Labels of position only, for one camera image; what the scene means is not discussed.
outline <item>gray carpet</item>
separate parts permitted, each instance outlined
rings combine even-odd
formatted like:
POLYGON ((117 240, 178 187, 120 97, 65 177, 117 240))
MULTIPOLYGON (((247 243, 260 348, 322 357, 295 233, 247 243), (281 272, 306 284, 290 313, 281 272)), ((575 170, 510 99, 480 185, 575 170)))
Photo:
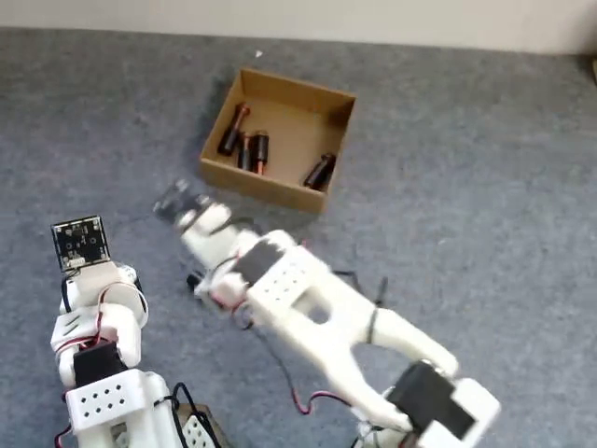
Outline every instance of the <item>gray carpet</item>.
MULTIPOLYGON (((370 291, 389 275, 389 306, 504 403, 482 447, 593 446, 595 117, 597 89, 571 58, 0 31, 2 446, 47 447, 67 422, 49 348, 61 278, 49 225, 96 213, 113 258, 138 270, 148 296, 143 369, 187 382, 236 446, 352 440, 345 409, 321 402, 299 416, 263 347, 186 293, 182 247, 149 214, 179 176, 268 228, 306 238, 335 268, 357 269, 370 291), (323 216, 215 191, 195 176, 242 65, 358 95, 323 216)), ((325 386, 278 346, 303 396, 325 386)), ((378 388, 406 365, 371 347, 357 357, 378 388)))

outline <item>open cardboard box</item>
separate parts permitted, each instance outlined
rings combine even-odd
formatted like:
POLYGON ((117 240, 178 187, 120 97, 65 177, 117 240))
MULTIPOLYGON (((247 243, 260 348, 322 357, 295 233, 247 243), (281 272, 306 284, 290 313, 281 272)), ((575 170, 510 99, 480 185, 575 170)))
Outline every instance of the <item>open cardboard box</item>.
POLYGON ((203 151, 200 168, 209 183, 263 201, 319 213, 338 173, 344 135, 356 98, 286 77, 242 69, 234 79, 203 151), (231 157, 218 154, 217 147, 230 126, 236 106, 251 107, 241 129, 270 135, 270 151, 264 175, 236 167, 238 149, 231 157), (336 169, 321 191, 302 182, 327 152, 336 155, 336 169))

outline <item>wall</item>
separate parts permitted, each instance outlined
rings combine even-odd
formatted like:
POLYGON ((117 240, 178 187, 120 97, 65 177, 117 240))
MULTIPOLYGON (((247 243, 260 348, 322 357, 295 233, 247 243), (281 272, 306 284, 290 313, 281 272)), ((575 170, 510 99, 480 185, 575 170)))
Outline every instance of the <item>wall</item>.
POLYGON ((473 47, 597 49, 597 0, 0 0, 0 25, 473 47))

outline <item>cable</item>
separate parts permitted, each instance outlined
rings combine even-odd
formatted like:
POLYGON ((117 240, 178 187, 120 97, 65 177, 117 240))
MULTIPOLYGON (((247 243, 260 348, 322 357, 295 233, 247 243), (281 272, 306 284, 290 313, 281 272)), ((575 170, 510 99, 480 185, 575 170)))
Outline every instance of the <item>cable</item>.
POLYGON ((284 374, 284 377, 286 379, 286 383, 288 384, 288 388, 290 389, 290 395, 291 395, 292 401, 295 404, 295 407, 297 408, 299 413, 301 413, 302 415, 309 415, 312 412, 312 402, 318 398, 334 399, 335 401, 338 401, 338 402, 344 404, 345 406, 351 407, 351 404, 348 401, 346 401, 342 397, 339 397, 338 395, 328 392, 326 390, 318 390, 316 392, 313 392, 312 395, 309 397, 307 406, 303 406, 300 403, 299 392, 297 391, 297 389, 294 386, 294 383, 292 381, 292 376, 290 375, 290 371, 288 370, 288 368, 286 367, 286 365, 284 364, 284 362, 282 361, 280 356, 276 353, 276 351, 271 346, 268 339, 263 334, 261 334, 256 329, 253 329, 252 333, 255 335, 256 338, 258 338, 261 341, 261 343, 268 350, 268 352, 270 352, 271 357, 274 358, 274 360, 276 361, 276 363, 282 370, 282 373, 284 374))
POLYGON ((197 418, 197 420, 199 420, 199 422, 201 423, 201 426, 205 429, 205 431, 207 431, 210 438, 214 442, 215 448, 221 448, 219 442, 217 441, 217 436, 214 433, 214 429, 212 428, 212 424, 209 421, 209 417, 207 416, 207 413, 204 413, 197 409, 197 406, 195 405, 195 401, 193 400, 192 396, 190 395, 187 385, 185 385, 184 383, 182 383, 182 382, 176 383, 176 385, 172 389, 172 394, 155 401, 153 403, 154 407, 158 406, 159 404, 162 404, 166 400, 169 400, 171 402, 172 418, 174 420, 174 426, 176 427, 176 433, 178 434, 178 439, 182 443, 183 448, 189 448, 188 444, 187 444, 187 440, 185 439, 185 434, 183 433, 183 428, 180 424, 180 419, 178 418, 178 413, 177 413, 178 408, 180 407, 180 401, 178 400, 178 391, 180 389, 182 389, 183 393, 185 394, 185 397, 187 398, 188 405, 190 406, 190 409, 191 409, 191 415, 194 415, 197 418))
POLYGON ((83 348, 90 348, 90 347, 93 347, 95 344, 97 344, 100 341, 100 339, 101 339, 100 333, 101 333, 101 329, 102 329, 102 318, 104 317, 104 313, 102 312, 102 304, 104 303, 105 295, 107 294, 107 292, 110 290, 111 287, 114 287, 116 285, 127 287, 129 289, 134 289, 134 291, 139 295, 139 298, 142 301, 143 309, 147 310, 147 300, 146 300, 145 294, 143 292, 141 292, 134 285, 130 285, 130 284, 124 283, 124 282, 114 282, 114 283, 107 285, 98 294, 97 317, 95 320, 95 328, 96 328, 95 334, 93 336, 80 336, 80 337, 73 338, 73 339, 63 343, 55 350, 56 356, 58 356, 61 352, 63 352, 67 348, 70 348, 73 345, 85 344, 85 346, 83 348))
POLYGON ((68 286, 66 284, 71 278, 73 278, 75 275, 79 275, 80 273, 80 269, 75 269, 74 271, 66 275, 61 281, 60 291, 62 293, 62 303, 64 304, 64 310, 66 310, 66 313, 70 313, 71 311, 73 311, 73 309, 71 308, 71 302, 68 300, 68 286))
POLYGON ((361 283, 358 281, 358 276, 355 271, 332 271, 333 274, 339 277, 349 277, 353 282, 353 287, 359 294, 363 294, 363 288, 361 283))
POLYGON ((259 235, 263 234, 263 230, 261 229, 261 227, 258 224, 256 224, 255 220, 251 217, 229 217, 226 221, 224 221, 222 224, 210 231, 207 235, 213 236, 216 233, 220 233, 221 231, 227 229, 230 226, 237 226, 239 224, 248 227, 249 229, 251 229, 259 235))
POLYGON ((69 432, 71 432, 72 429, 73 428, 71 427, 71 424, 69 423, 68 427, 63 429, 58 434, 56 434, 56 436, 54 436, 54 448, 62 448, 62 437, 64 437, 69 432))

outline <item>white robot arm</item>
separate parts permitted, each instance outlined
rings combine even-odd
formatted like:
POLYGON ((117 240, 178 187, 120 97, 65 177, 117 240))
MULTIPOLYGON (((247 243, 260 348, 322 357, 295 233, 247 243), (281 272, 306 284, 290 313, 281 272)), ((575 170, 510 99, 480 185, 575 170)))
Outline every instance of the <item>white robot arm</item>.
MULTIPOLYGON (((208 270, 196 293, 223 310, 249 307, 257 324, 273 329, 325 374, 366 422, 361 427, 375 430, 375 443, 387 429, 393 446, 413 434, 419 448, 471 448, 498 415, 499 402, 479 383, 454 381, 458 363, 448 350, 395 312, 376 307, 286 232, 237 229, 225 205, 192 195, 185 181, 154 210, 208 270), (327 314, 325 322, 313 321, 313 308, 327 314), (394 349, 415 364, 386 396, 379 394, 352 356, 356 343, 394 349)), ((367 445, 368 436, 359 443, 367 445)))
MULTIPOLYGON (((110 260, 101 219, 60 223, 52 232, 68 273, 50 342, 66 387, 64 433, 72 431, 80 448, 217 448, 204 414, 181 427, 175 393, 156 373, 135 368, 147 302, 135 270, 110 260)), ((62 447, 60 435, 54 444, 62 447)))

